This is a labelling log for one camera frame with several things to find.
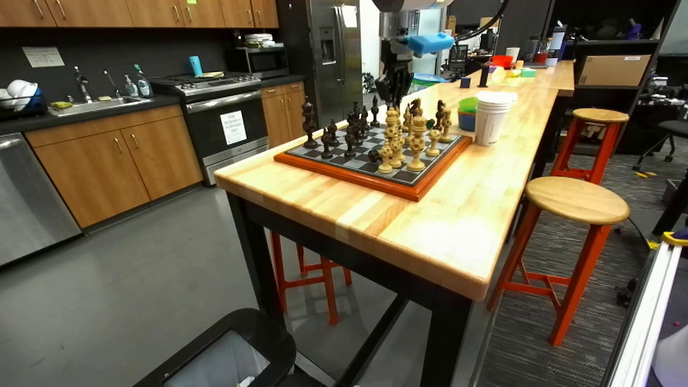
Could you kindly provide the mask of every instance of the butcher block tabletop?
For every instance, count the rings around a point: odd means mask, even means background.
[[[481,300],[551,103],[557,94],[573,89],[571,62],[538,69],[534,76],[497,72],[490,88],[518,94],[498,142],[471,144],[419,201],[273,158],[303,137],[216,170],[216,184],[431,283]],[[433,117],[436,98],[442,98],[452,107],[455,128],[457,101],[476,89],[483,88],[436,83],[403,101],[419,97],[425,117]]]

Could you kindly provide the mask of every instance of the dishwasher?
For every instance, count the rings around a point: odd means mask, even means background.
[[[22,133],[0,134],[0,265],[82,234]]]

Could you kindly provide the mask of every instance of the electrical outlet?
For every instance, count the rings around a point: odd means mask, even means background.
[[[22,46],[29,69],[63,67],[57,46]]]

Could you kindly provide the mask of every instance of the wooden stool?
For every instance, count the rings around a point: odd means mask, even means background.
[[[602,144],[598,148],[596,154],[596,162],[591,170],[583,170],[583,168],[570,168],[567,161],[575,148],[575,142],[581,137],[581,130],[588,125],[588,122],[600,122],[604,125],[604,134],[602,134]],[[612,112],[612,109],[598,109],[598,107],[581,107],[573,109],[573,119],[567,127],[564,133],[564,142],[551,162],[551,176],[575,176],[575,179],[584,179],[591,183],[600,183],[604,176],[604,168],[608,162],[608,158],[614,154],[616,144],[618,144],[618,134],[620,134],[620,125],[628,122],[628,114],[620,112]]]
[[[285,309],[285,290],[310,286],[310,283],[325,283],[328,325],[338,325],[339,323],[339,311],[338,311],[338,300],[335,300],[335,287],[333,287],[333,281],[331,281],[331,269],[339,267],[339,265],[335,265],[335,262],[331,262],[331,259],[326,259],[321,256],[319,256],[319,262],[305,265],[303,244],[296,244],[301,276],[298,279],[285,279],[280,234],[273,231],[273,230],[270,230],[270,250],[273,250],[273,259],[275,259],[275,279],[277,279],[277,296],[280,296],[281,311]],[[344,269],[344,283],[350,286],[350,271],[347,269]]]
[[[602,256],[608,231],[614,224],[629,214],[628,203],[612,191],[567,176],[542,176],[527,184],[524,195],[531,199],[524,219],[516,231],[510,257],[500,271],[497,290],[490,298],[495,308],[505,290],[549,296],[557,309],[557,325],[549,332],[549,344],[560,344],[581,305],[584,286]],[[524,269],[521,252],[532,234],[542,210],[549,210],[564,219],[588,224],[588,231],[577,256],[571,276],[532,273]],[[564,296],[555,291],[555,286],[564,286]]]

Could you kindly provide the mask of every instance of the wooden cabinet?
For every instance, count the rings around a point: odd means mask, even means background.
[[[262,89],[262,114],[268,144],[277,145],[303,134],[301,104],[305,101],[303,83],[281,83]]]
[[[130,25],[127,1],[11,0],[0,7],[0,25]]]
[[[82,227],[201,179],[175,104],[26,137]]]
[[[218,28],[223,25],[221,0],[127,0],[133,25],[187,25]]]
[[[256,28],[280,28],[275,0],[252,0]]]
[[[57,25],[130,25],[127,1],[102,0],[33,0],[44,1]]]
[[[221,0],[223,24],[229,28],[253,28],[253,9],[248,0]]]
[[[0,25],[55,25],[44,0],[13,0],[0,7]]]

